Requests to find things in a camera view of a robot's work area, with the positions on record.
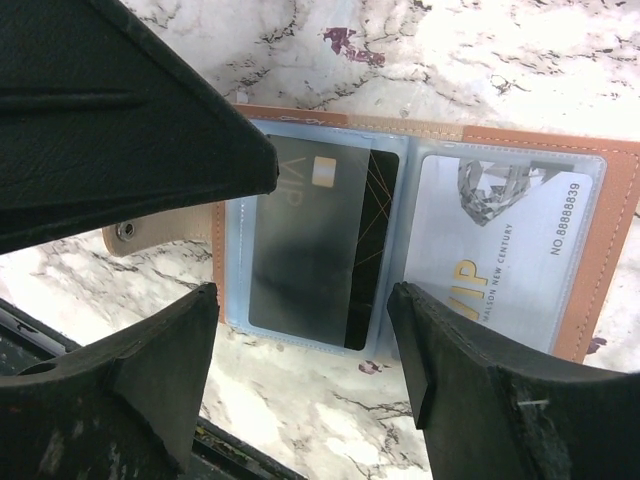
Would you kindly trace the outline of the tan leather card holder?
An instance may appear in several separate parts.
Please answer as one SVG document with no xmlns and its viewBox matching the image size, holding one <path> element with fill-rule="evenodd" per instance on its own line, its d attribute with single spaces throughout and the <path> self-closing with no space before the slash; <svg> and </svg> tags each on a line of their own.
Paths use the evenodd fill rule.
<svg viewBox="0 0 640 480">
<path fill-rule="evenodd" d="M 406 281 L 536 350 L 581 361 L 639 200 L 611 139 L 244 105 L 276 190 L 128 220 L 115 256 L 208 240 L 220 319 L 256 336 L 391 357 Z"/>
</svg>

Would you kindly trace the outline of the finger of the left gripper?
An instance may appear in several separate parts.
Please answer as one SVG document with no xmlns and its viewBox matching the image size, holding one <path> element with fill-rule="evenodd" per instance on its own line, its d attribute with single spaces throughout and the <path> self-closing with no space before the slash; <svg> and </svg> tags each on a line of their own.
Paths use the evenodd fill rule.
<svg viewBox="0 0 640 480">
<path fill-rule="evenodd" d="M 1 5 L 1 249 L 269 193 L 275 148 L 118 1 Z"/>
</svg>

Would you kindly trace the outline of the black credit card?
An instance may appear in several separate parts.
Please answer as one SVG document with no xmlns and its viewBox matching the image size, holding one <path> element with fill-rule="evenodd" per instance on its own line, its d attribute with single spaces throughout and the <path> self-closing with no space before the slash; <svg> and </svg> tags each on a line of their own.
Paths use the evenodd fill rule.
<svg viewBox="0 0 640 480">
<path fill-rule="evenodd" d="M 256 205 L 251 325 L 359 350 L 370 305 L 352 300 L 352 276 L 370 150 L 272 135 L 273 193 Z"/>
<path fill-rule="evenodd" d="M 371 150 L 352 275 L 345 347 L 362 350 L 369 333 L 399 157 Z"/>
</svg>

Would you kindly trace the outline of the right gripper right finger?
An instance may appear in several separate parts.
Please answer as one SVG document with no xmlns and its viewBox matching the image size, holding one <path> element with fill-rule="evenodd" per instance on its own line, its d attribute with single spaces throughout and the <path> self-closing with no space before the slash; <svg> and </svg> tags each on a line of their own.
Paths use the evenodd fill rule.
<svg viewBox="0 0 640 480">
<path fill-rule="evenodd" d="M 529 348 L 410 283 L 387 310 L 437 479 L 635 479 L 639 377 Z"/>
</svg>

